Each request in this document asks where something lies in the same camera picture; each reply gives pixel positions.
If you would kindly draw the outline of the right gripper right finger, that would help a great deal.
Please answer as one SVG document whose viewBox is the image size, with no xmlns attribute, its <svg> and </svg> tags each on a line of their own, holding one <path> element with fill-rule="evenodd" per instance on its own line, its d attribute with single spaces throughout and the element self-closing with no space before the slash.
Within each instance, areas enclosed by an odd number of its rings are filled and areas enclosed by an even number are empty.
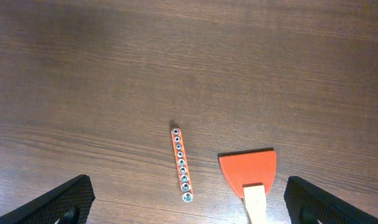
<svg viewBox="0 0 378 224">
<path fill-rule="evenodd" d="M 378 224 L 378 218 L 298 176 L 288 178 L 284 199 L 292 224 Z"/>
</svg>

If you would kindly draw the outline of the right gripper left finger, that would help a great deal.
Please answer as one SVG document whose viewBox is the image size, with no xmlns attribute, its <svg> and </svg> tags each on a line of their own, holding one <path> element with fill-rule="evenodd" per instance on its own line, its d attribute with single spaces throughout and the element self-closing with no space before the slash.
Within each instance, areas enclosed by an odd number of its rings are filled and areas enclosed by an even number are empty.
<svg viewBox="0 0 378 224">
<path fill-rule="evenodd" d="M 88 175 L 78 175 L 0 217 L 0 224 L 86 224 L 95 200 Z"/>
</svg>

